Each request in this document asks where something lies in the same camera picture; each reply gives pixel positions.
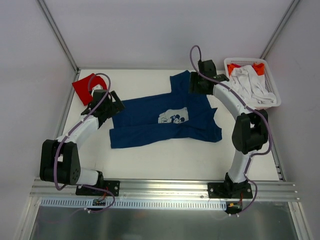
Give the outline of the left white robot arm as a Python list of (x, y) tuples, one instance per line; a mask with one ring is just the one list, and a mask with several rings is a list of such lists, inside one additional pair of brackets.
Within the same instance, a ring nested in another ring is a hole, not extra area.
[(113, 90), (95, 90), (93, 99), (81, 113), (78, 122), (67, 133), (42, 144), (39, 177), (55, 183), (60, 190), (65, 185), (87, 185), (93, 195), (104, 191), (103, 174), (98, 170), (81, 167), (79, 149), (106, 120), (125, 109)]

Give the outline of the blue t shirt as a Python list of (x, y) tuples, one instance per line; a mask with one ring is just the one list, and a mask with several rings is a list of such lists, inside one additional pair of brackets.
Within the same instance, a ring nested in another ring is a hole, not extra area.
[(169, 139), (191, 138), (216, 143), (222, 129), (215, 122), (216, 108), (206, 95), (189, 93), (191, 73), (171, 76), (171, 92), (123, 101), (124, 110), (112, 117), (112, 149), (149, 145)]

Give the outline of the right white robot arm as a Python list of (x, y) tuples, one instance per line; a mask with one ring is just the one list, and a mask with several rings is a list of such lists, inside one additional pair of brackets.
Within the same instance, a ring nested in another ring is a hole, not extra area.
[(217, 74), (212, 60), (199, 60), (198, 68), (191, 72), (189, 91), (215, 96), (235, 120), (232, 144), (235, 154), (223, 182), (210, 182), (207, 185), (209, 198), (252, 199), (252, 189), (248, 180), (248, 170), (252, 156), (269, 138), (268, 114), (265, 110), (253, 110), (231, 88), (225, 74)]

